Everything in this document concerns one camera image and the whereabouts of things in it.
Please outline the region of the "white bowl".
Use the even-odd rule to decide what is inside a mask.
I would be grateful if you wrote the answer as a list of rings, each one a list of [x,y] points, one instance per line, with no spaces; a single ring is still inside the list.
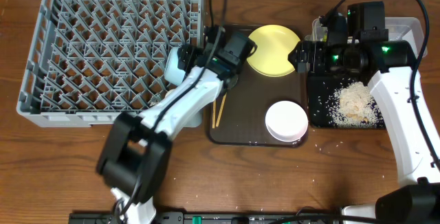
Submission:
[[[279,101],[269,107],[265,114],[265,125],[269,134],[282,142],[301,139],[308,129],[305,110],[292,101]]]

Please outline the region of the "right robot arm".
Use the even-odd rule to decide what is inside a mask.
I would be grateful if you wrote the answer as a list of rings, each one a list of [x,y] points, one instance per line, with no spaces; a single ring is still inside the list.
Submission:
[[[366,84],[397,162],[399,189],[374,204],[342,208],[345,222],[438,223],[439,134],[417,69],[424,53],[389,40],[381,1],[352,4],[346,16],[332,12],[320,23],[326,39],[299,42],[288,61],[312,76],[346,73]]]

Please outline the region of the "light blue bowl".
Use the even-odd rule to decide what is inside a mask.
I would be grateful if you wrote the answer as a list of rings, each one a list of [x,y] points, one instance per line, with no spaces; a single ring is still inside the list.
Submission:
[[[179,53],[181,47],[173,47],[168,55],[164,70],[164,78],[171,84],[179,86],[186,76],[185,64],[180,60]]]

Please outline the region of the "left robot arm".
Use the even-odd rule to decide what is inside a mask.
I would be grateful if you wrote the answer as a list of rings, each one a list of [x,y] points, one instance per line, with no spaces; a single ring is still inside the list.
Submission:
[[[244,62],[256,50],[248,36],[223,27],[209,31],[204,48],[173,47],[164,77],[176,87],[137,115],[117,116],[96,166],[116,198],[111,223],[151,223],[153,196],[159,190],[177,134],[206,105],[237,83]]]

